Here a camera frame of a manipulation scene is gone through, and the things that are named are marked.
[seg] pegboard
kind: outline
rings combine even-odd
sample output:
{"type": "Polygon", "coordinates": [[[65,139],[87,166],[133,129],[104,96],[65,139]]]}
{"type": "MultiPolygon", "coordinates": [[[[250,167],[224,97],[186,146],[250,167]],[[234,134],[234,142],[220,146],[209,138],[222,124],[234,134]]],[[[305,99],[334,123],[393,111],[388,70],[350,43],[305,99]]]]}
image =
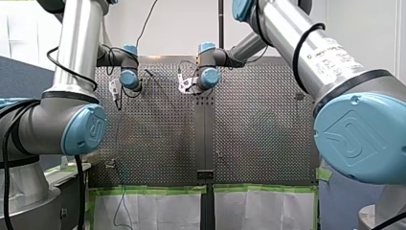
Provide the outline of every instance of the pegboard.
{"type": "MultiPolygon", "coordinates": [[[[98,97],[109,122],[100,163],[90,172],[91,187],[195,185],[202,166],[214,170],[214,183],[315,181],[318,154],[311,150],[312,101],[302,98],[281,58],[263,57],[242,69],[225,69],[209,98],[178,91],[182,59],[194,61],[140,57],[143,92],[137,99],[124,99],[122,111],[108,92],[108,82],[120,70],[112,76],[104,68],[97,70],[98,97]],[[146,68],[155,76],[149,76],[146,68]]],[[[192,75],[190,66],[182,69],[185,77],[192,75]]]]}
{"type": "Polygon", "coordinates": [[[215,91],[215,183],[314,184],[312,106],[279,57],[226,71],[215,91]]]}
{"type": "Polygon", "coordinates": [[[96,71],[97,96],[106,110],[108,126],[100,162],[92,167],[89,184],[195,185],[194,103],[193,97],[177,89],[178,61],[140,57],[140,63],[142,93],[135,99],[124,96],[122,111],[108,91],[108,83],[119,76],[120,68],[112,76],[107,76],[105,68],[96,71]]]}

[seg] label sticker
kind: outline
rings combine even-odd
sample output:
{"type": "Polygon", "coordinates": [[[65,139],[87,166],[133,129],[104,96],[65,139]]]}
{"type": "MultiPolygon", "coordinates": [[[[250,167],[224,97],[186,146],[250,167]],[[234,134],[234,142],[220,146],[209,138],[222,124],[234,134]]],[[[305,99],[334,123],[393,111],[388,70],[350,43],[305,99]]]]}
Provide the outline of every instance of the label sticker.
{"type": "Polygon", "coordinates": [[[355,69],[364,66],[355,59],[336,40],[325,38],[323,47],[307,56],[310,67],[323,76],[326,83],[334,82],[338,76],[352,75],[355,69]]]}

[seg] blue joint cap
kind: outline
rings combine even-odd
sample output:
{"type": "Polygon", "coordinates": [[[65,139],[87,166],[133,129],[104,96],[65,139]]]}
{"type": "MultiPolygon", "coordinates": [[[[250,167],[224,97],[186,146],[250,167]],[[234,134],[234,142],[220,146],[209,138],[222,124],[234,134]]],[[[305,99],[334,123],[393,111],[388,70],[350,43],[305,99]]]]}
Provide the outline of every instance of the blue joint cap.
{"type": "Polygon", "coordinates": [[[29,100],[28,98],[6,98],[6,99],[0,99],[0,109],[4,108],[6,106],[9,106],[11,104],[16,104],[21,101],[29,100]]]}
{"type": "Polygon", "coordinates": [[[119,3],[119,0],[107,0],[108,4],[114,5],[119,3]]]}
{"type": "Polygon", "coordinates": [[[199,45],[199,55],[212,49],[215,49],[215,44],[213,42],[203,42],[199,45]]]}
{"type": "Polygon", "coordinates": [[[119,77],[120,84],[127,89],[135,89],[138,87],[140,80],[134,71],[126,69],[123,70],[119,77]]]}
{"type": "Polygon", "coordinates": [[[376,93],[339,96],[318,113],[315,141],[324,159],[348,178],[405,184],[406,103],[376,93]]]}
{"type": "Polygon", "coordinates": [[[240,22],[248,21],[253,4],[253,0],[233,0],[234,19],[240,22]]]}
{"type": "Polygon", "coordinates": [[[133,45],[124,45],[123,46],[125,51],[128,51],[129,53],[138,56],[138,48],[136,46],[133,45]]]}
{"type": "Polygon", "coordinates": [[[87,154],[96,150],[104,137],[106,115],[95,103],[80,109],[66,126],[61,141],[65,155],[87,154]]]}
{"type": "Polygon", "coordinates": [[[200,83],[206,89],[215,87],[220,82],[220,73],[214,68],[207,68],[200,77],[200,83]]]}

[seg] green tape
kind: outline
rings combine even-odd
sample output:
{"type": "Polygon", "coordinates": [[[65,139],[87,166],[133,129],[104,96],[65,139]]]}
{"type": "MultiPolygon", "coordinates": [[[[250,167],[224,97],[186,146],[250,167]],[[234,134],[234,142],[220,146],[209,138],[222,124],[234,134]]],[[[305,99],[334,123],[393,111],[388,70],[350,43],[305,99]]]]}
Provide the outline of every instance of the green tape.
{"type": "Polygon", "coordinates": [[[90,191],[90,193],[89,193],[90,230],[94,230],[94,228],[95,228],[95,202],[96,202],[95,191],[90,191]]]}
{"type": "Polygon", "coordinates": [[[316,189],[314,194],[314,220],[313,220],[313,230],[318,229],[319,224],[319,190],[316,189]]]}
{"type": "Polygon", "coordinates": [[[53,172],[59,171],[59,169],[60,169],[60,166],[55,166],[53,168],[46,170],[45,173],[53,173],[53,172]]]}
{"type": "Polygon", "coordinates": [[[318,180],[329,181],[332,176],[332,171],[324,167],[320,167],[316,170],[316,176],[318,180]]]}
{"type": "Polygon", "coordinates": [[[313,194],[317,191],[316,186],[278,186],[256,184],[233,184],[214,185],[215,193],[244,193],[248,191],[265,191],[278,193],[313,194]]]}
{"type": "MultiPolygon", "coordinates": [[[[127,195],[199,195],[206,194],[206,186],[185,186],[185,187],[148,187],[148,186],[125,186],[127,195]]],[[[95,196],[120,196],[123,194],[123,187],[93,189],[95,196]]]]}
{"type": "Polygon", "coordinates": [[[67,166],[67,167],[64,167],[63,169],[61,169],[62,172],[75,172],[75,171],[77,171],[77,170],[78,170],[78,168],[77,168],[76,165],[74,165],[74,166],[67,166]]]}

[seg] black vertical pole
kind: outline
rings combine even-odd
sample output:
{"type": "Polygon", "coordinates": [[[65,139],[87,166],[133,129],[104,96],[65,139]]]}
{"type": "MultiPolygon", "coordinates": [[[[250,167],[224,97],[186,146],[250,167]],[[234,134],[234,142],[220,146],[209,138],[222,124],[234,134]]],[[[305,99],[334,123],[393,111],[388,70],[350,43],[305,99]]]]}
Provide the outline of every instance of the black vertical pole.
{"type": "Polygon", "coordinates": [[[218,0],[218,47],[224,49],[224,0],[218,0]]]}

